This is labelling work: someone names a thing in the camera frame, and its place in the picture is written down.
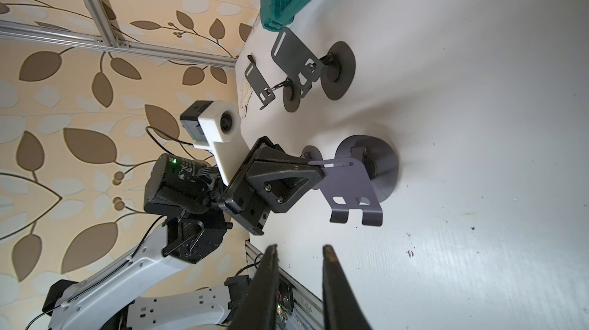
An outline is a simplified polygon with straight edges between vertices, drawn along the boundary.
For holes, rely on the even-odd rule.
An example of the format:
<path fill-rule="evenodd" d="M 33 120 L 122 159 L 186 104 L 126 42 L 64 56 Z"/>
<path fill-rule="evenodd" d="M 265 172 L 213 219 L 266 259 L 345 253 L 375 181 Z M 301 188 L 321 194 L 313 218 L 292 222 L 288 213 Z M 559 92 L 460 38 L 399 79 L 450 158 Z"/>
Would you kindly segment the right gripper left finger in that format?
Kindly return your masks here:
<path fill-rule="evenodd" d="M 275 328 L 279 288 L 278 256 L 276 245 L 267 247 L 229 330 Z"/>

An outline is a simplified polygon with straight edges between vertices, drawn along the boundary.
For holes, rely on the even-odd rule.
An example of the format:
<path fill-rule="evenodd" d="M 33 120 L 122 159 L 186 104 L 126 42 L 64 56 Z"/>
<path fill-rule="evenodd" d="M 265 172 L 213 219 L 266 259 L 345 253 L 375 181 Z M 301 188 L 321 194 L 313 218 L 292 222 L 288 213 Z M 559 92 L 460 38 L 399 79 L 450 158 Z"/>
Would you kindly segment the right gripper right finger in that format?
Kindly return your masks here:
<path fill-rule="evenodd" d="M 333 246 L 323 247 L 322 298 L 325 329 L 371 329 Z"/>

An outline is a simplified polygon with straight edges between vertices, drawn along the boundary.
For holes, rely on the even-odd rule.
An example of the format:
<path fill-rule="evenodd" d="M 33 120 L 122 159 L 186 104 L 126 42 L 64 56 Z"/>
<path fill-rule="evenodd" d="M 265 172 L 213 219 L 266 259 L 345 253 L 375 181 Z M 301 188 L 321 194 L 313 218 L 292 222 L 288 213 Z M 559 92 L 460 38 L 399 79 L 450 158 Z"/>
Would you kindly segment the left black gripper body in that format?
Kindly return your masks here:
<path fill-rule="evenodd" d="M 251 187 L 246 175 L 250 172 L 255 152 L 262 147 L 271 147 L 283 151 L 267 136 L 259 138 L 247 154 L 241 167 L 223 192 L 220 194 L 219 206 L 253 235 L 262 235 L 264 226 L 271 212 L 269 205 Z"/>

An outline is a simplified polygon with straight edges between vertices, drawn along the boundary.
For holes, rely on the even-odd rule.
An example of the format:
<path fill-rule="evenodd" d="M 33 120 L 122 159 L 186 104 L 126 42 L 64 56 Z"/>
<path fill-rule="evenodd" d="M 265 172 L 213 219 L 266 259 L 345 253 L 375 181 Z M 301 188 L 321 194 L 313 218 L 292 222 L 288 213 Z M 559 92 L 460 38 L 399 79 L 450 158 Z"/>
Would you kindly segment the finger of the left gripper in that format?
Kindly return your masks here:
<path fill-rule="evenodd" d="M 319 166 L 311 164 L 311 159 L 291 156 L 271 147 L 262 147 L 255 152 L 250 177 L 324 178 L 325 175 Z"/>
<path fill-rule="evenodd" d="M 248 172 L 248 184 L 267 202 L 274 213 L 287 213 L 324 179 L 320 170 Z"/>

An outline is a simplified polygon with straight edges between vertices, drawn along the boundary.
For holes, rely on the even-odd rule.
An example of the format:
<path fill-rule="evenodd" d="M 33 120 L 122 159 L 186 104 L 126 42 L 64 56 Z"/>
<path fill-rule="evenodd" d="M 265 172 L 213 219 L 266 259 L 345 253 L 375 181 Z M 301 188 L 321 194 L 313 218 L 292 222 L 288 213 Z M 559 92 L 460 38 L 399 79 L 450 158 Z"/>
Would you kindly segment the purple phone stand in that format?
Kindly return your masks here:
<path fill-rule="evenodd" d="M 393 146 L 373 136 L 352 135 L 340 143 L 334 159 L 309 164 L 324 174 L 316 188 L 331 207 L 331 223 L 346 223 L 351 210 L 360 210 L 364 226 L 383 224 L 380 204 L 394 192 L 400 175 Z"/>

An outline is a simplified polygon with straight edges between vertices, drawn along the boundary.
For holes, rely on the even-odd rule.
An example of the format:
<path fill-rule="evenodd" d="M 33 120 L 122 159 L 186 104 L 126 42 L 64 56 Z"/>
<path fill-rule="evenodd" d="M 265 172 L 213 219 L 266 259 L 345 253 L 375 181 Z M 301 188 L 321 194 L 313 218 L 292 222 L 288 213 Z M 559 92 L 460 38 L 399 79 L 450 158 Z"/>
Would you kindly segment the black phone stand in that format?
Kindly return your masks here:
<path fill-rule="evenodd" d="M 357 67 L 354 52 L 346 42 L 336 42 L 319 58 L 288 28 L 279 32 L 271 58 L 299 89 L 302 98 L 316 81 L 320 81 L 325 95 L 332 101 L 343 98 L 351 87 Z"/>
<path fill-rule="evenodd" d="M 275 92 L 280 88 L 283 89 L 283 104 L 288 113 L 294 113 L 298 110 L 301 102 L 301 92 L 297 89 L 290 78 L 286 78 L 279 84 L 270 86 L 263 77 L 256 65 L 256 60 L 252 55 L 247 55 L 249 64 L 245 69 L 245 79 L 250 84 L 253 92 L 262 104 L 261 110 L 268 107 L 275 99 Z"/>

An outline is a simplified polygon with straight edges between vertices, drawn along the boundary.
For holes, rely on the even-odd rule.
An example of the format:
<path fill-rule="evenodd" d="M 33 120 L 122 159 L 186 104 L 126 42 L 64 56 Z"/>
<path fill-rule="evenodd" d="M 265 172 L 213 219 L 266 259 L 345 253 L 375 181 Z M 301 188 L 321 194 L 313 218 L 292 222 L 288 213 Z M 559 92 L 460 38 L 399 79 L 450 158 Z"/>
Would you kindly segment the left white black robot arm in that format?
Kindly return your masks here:
<path fill-rule="evenodd" d="M 51 329 L 187 329 L 196 325 L 253 324 L 271 328 L 279 287 L 277 253 L 262 254 L 268 279 L 241 272 L 221 285 L 173 296 L 147 295 L 164 279 L 203 261 L 234 223 L 262 233 L 268 215 L 285 213 L 325 173 L 317 150 L 294 157 L 259 138 L 229 184 L 219 168 L 165 153 L 146 187 L 145 210 L 156 216 L 126 255 L 82 282 L 51 286 L 42 313 Z"/>

